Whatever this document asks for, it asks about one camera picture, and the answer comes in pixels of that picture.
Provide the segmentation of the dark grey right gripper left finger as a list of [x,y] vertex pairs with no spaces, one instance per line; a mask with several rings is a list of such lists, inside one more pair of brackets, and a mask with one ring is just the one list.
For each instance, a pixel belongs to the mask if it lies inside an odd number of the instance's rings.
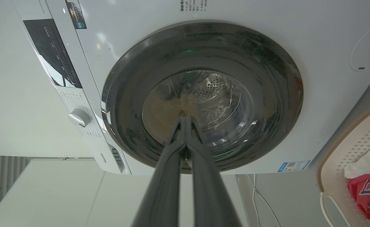
[[159,157],[133,227],[178,226],[180,175],[186,143],[185,126],[185,116],[181,115]]

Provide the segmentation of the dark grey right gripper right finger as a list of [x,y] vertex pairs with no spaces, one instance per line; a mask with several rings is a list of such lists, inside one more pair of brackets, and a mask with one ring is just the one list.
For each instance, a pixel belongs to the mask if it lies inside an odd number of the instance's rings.
[[241,221],[225,188],[196,120],[185,117],[186,147],[191,158],[196,227],[240,227]]

